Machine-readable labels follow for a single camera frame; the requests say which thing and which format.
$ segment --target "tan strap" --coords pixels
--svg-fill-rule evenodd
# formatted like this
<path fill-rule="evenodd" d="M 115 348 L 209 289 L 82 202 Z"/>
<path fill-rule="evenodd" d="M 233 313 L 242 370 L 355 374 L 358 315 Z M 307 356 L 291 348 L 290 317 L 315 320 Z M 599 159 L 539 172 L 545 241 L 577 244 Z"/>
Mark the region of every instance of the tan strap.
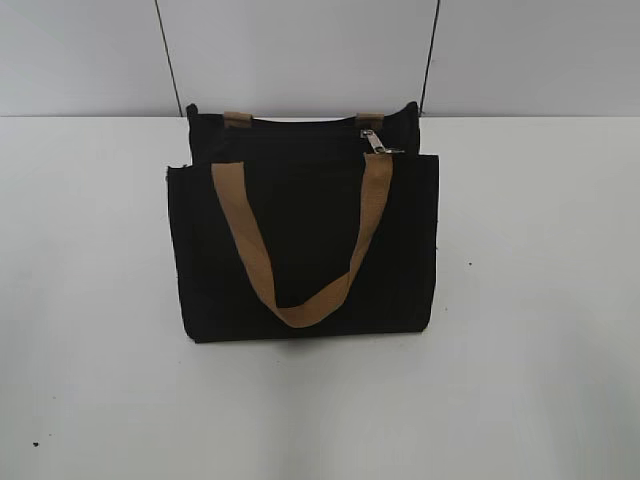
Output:
<path fill-rule="evenodd" d="M 242 112 L 224 112 L 224 128 L 251 128 L 253 115 Z"/>
<path fill-rule="evenodd" d="M 371 130 L 382 130 L 384 113 L 358 113 L 356 115 L 356 128 L 370 128 Z"/>
<path fill-rule="evenodd" d="M 220 206 L 227 219 L 240 259 L 258 298 L 290 327 L 308 327 L 337 310 L 347 298 L 362 260 L 369 249 L 387 203 L 393 157 L 365 154 L 360 193 L 360 229 L 349 262 L 349 271 L 297 307 L 276 305 L 273 271 L 269 253 L 247 199 L 243 163 L 211 164 L 211 176 Z"/>

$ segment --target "black canvas fabric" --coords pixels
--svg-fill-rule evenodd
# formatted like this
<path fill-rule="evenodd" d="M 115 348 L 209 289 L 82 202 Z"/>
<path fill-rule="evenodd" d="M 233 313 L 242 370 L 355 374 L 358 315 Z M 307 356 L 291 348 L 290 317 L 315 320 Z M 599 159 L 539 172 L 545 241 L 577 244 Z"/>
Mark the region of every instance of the black canvas fabric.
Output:
<path fill-rule="evenodd" d="M 420 128 L 418 124 L 418 104 L 408 103 L 402 110 L 384 117 L 382 129 L 378 136 L 388 147 L 404 150 L 408 155 L 417 155 L 420 148 Z M 221 114 L 199 113 L 198 107 L 191 104 L 187 107 L 189 120 L 189 147 L 194 165 L 211 163 L 219 158 L 233 138 L 229 131 L 247 130 L 243 128 L 224 127 L 224 117 Z M 289 136 L 306 133 L 323 134 L 342 130 L 346 132 L 355 129 L 356 117 L 324 122 L 274 122 L 253 119 L 252 131 L 262 131 L 275 134 L 286 131 Z"/>
<path fill-rule="evenodd" d="M 198 165 L 168 170 L 180 303 L 185 330 L 196 342 L 426 327 L 435 286 L 436 156 L 394 154 L 387 204 L 360 271 L 345 303 L 320 323 L 285 325 L 249 283 L 210 163 L 244 162 L 247 197 L 269 253 L 276 302 L 296 306 L 348 271 L 358 235 L 367 147 L 352 129 L 326 128 L 322 134 L 281 138 L 250 134 L 253 128 L 227 132 L 224 148 L 211 142 L 207 148 L 215 153 L 200 151 L 203 161 L 196 161 L 194 152 Z"/>

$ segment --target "bag back handle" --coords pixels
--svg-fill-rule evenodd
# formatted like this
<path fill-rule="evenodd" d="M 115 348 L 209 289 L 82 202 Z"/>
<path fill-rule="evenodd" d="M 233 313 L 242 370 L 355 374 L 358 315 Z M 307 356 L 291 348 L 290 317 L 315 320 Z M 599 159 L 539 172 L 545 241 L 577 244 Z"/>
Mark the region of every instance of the bag back handle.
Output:
<path fill-rule="evenodd" d="M 224 128 L 251 128 L 253 122 L 253 115 L 243 112 L 224 112 L 223 118 Z M 371 130 L 382 130 L 383 122 L 384 113 L 358 113 L 354 120 L 356 128 L 370 128 Z"/>

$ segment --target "bag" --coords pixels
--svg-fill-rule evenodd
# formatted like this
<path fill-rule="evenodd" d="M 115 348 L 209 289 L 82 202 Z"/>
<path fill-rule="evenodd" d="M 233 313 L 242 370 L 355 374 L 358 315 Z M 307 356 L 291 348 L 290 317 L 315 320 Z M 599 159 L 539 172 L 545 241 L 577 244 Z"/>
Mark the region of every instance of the bag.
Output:
<path fill-rule="evenodd" d="M 252 129 L 273 134 L 277 131 L 322 134 L 336 130 L 368 128 L 374 130 L 384 145 L 393 145 L 408 155 L 417 155 L 420 149 L 418 104 L 410 102 L 397 113 L 384 116 L 379 113 L 361 113 L 355 117 L 325 122 L 273 122 L 259 120 L 247 113 L 198 113 L 198 107 L 187 107 L 189 120 L 189 146 L 194 165 L 211 163 L 226 148 L 229 131 Z"/>
<path fill-rule="evenodd" d="M 373 128 L 356 126 L 362 116 L 247 127 L 247 116 L 190 109 L 194 166 L 169 168 L 167 181 L 182 316 L 193 340 L 426 327 L 438 158 L 414 153 L 417 110 L 415 122 L 407 109 L 393 120 L 368 117 L 385 141 L 398 139 L 390 149 Z M 245 126 L 231 123 L 242 118 Z M 389 121 L 403 125 L 392 131 L 404 137 L 388 133 Z"/>

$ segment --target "metal zipper pull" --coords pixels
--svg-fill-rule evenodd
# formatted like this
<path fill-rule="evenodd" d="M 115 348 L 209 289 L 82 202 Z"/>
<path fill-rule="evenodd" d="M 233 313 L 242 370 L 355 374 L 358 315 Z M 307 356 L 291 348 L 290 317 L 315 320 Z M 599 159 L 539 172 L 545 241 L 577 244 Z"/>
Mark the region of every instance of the metal zipper pull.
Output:
<path fill-rule="evenodd" d="M 386 148 L 378 138 L 378 135 L 376 135 L 376 132 L 371 129 L 360 130 L 360 138 L 369 140 L 374 153 L 404 153 L 404 150 L 398 148 Z"/>

